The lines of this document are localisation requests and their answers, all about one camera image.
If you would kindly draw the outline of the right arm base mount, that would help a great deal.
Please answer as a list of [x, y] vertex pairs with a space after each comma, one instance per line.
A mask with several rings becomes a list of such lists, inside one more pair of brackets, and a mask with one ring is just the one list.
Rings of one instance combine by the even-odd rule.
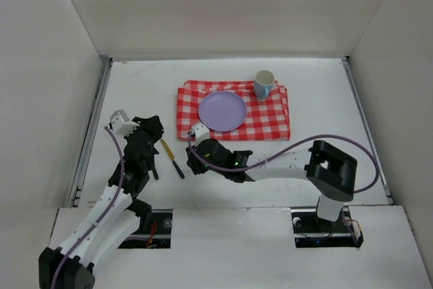
[[314, 208], [291, 210], [296, 248], [360, 248], [364, 243], [359, 222], [345, 206], [337, 221], [320, 219]]

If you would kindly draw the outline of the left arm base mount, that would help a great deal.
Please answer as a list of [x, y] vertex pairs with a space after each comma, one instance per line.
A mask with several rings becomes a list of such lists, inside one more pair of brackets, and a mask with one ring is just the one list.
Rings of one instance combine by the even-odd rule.
[[153, 210], [150, 221], [127, 237], [119, 249], [169, 249], [172, 228], [172, 210]]

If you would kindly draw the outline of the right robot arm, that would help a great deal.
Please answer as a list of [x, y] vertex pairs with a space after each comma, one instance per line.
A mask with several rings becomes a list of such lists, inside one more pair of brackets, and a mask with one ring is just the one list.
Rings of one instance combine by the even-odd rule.
[[316, 216], [329, 222], [340, 218], [345, 203], [353, 200], [357, 160], [323, 140], [310, 148], [268, 157], [251, 150], [230, 151], [213, 138], [186, 148], [187, 165], [195, 175], [218, 173], [234, 183], [270, 179], [308, 181], [320, 192]]

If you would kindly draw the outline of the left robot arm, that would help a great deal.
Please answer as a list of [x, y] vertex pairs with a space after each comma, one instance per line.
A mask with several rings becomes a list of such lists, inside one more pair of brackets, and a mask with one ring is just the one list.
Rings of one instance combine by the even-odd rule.
[[159, 116], [129, 119], [118, 110], [104, 129], [127, 144], [116, 146], [119, 163], [80, 225], [57, 248], [40, 254], [40, 288], [93, 288], [97, 266], [152, 218], [151, 206], [138, 195], [156, 174], [154, 145], [164, 133]]

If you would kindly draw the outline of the purple plastic plate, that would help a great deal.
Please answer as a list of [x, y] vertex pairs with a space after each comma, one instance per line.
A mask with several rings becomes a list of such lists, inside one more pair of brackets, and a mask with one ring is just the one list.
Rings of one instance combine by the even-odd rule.
[[210, 130], [228, 132], [237, 129], [245, 121], [248, 109], [245, 101], [230, 91], [215, 91], [199, 104], [200, 122]]

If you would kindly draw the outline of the light blue mug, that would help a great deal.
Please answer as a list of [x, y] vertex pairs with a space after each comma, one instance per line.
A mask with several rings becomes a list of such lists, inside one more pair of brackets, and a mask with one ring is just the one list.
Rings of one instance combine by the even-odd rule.
[[273, 89], [275, 76], [268, 70], [261, 70], [254, 78], [254, 93], [260, 100], [266, 99]]

